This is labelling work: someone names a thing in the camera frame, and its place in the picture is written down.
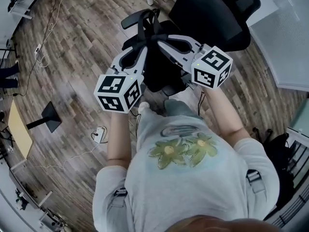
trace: chair armrest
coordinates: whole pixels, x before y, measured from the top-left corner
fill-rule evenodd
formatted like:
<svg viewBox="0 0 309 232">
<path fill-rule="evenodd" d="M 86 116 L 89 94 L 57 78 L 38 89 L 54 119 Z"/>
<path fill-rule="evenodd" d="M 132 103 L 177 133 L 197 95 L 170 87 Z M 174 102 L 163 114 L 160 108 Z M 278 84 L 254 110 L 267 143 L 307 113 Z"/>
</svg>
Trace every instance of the chair armrest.
<svg viewBox="0 0 309 232">
<path fill-rule="evenodd" d="M 140 15 L 144 12 L 144 11 L 147 11 L 147 10 L 150 10 L 150 9 L 145 9 L 145 10 L 140 10 L 140 11 L 137 11 L 131 15 L 129 15 L 128 17 L 126 17 L 125 19 L 123 19 L 121 21 L 121 26 L 123 29 L 128 29 L 129 27 L 137 24 L 139 22 L 139 18 L 140 18 Z M 160 10 L 159 9 L 153 9 L 153 11 L 156 13 L 156 15 L 159 17 L 159 14 L 160 14 Z M 144 19 L 148 19 L 149 17 L 149 14 L 146 14 Z"/>
</svg>

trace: flower center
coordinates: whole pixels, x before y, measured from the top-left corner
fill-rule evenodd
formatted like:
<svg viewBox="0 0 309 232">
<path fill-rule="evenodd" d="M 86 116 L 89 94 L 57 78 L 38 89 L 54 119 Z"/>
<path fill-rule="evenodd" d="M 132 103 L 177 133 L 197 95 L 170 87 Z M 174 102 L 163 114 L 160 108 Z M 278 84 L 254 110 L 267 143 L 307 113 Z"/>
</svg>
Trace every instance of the flower center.
<svg viewBox="0 0 309 232">
<path fill-rule="evenodd" d="M 170 155 L 170 154 L 174 153 L 174 148 L 173 148 L 172 146 L 165 146 L 164 152 L 165 152 L 167 155 Z"/>
<path fill-rule="evenodd" d="M 201 147 L 204 147 L 205 144 L 206 144 L 206 142 L 203 141 L 203 140 L 198 140 L 198 141 L 197 141 L 197 144 L 198 144 L 199 146 L 201 146 Z"/>
</svg>

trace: green flower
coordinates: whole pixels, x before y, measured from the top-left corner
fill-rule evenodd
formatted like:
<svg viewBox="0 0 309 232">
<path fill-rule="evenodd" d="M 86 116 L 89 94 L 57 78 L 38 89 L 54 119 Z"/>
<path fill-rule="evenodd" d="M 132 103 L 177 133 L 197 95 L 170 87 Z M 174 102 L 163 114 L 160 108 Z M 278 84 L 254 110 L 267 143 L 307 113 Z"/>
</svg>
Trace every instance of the green flower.
<svg viewBox="0 0 309 232">
<path fill-rule="evenodd" d="M 198 165 L 204 159 L 206 153 L 211 157 L 214 157 L 218 153 L 214 147 L 216 142 L 210 136 L 202 133 L 198 133 L 197 138 L 192 137 L 187 139 L 187 142 L 190 143 L 190 149 L 186 151 L 186 155 L 192 156 L 189 160 L 190 167 Z"/>
<path fill-rule="evenodd" d="M 177 165 L 185 166 L 186 163 L 181 154 L 183 154 L 187 145 L 183 145 L 182 141 L 178 143 L 179 139 L 171 141 L 156 142 L 156 147 L 149 152 L 150 157 L 159 157 L 158 168 L 166 168 L 170 162 L 174 162 Z"/>
</svg>

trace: black pants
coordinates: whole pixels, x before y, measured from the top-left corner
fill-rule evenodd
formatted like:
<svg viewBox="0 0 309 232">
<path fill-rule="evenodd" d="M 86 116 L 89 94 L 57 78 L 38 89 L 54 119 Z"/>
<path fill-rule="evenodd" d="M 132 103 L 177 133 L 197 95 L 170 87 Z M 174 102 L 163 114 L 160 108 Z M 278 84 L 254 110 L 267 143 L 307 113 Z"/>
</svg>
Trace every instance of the black pants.
<svg viewBox="0 0 309 232">
<path fill-rule="evenodd" d="M 0 87 L 1 88 L 13 88 L 18 87 L 18 81 L 15 79 L 6 79 L 11 75 L 15 75 L 19 72 L 18 63 L 10 68 L 0 69 Z"/>
</svg>

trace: frosted glass panel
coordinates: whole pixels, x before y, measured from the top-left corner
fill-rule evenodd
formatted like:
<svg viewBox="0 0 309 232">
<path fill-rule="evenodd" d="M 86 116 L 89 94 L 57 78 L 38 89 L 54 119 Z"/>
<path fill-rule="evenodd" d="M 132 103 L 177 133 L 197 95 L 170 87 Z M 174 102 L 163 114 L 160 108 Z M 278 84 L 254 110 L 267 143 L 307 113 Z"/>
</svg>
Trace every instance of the frosted glass panel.
<svg viewBox="0 0 309 232">
<path fill-rule="evenodd" d="M 279 10 L 252 26 L 280 84 L 309 87 L 309 0 L 275 0 Z"/>
</svg>

